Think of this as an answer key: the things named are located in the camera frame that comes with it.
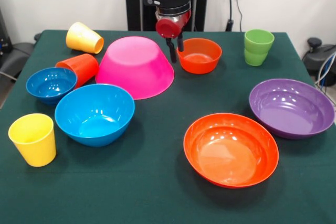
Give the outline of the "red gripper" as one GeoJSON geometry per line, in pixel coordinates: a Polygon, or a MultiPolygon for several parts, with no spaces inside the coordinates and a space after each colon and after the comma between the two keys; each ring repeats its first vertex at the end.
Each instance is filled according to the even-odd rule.
{"type": "Polygon", "coordinates": [[[191,11],[189,10],[178,16],[164,16],[156,11],[155,15],[157,19],[155,29],[162,38],[165,38],[170,51],[171,62],[176,63],[176,52],[172,39],[177,38],[177,48],[180,52],[183,52],[184,44],[182,30],[191,17],[191,11]]]}

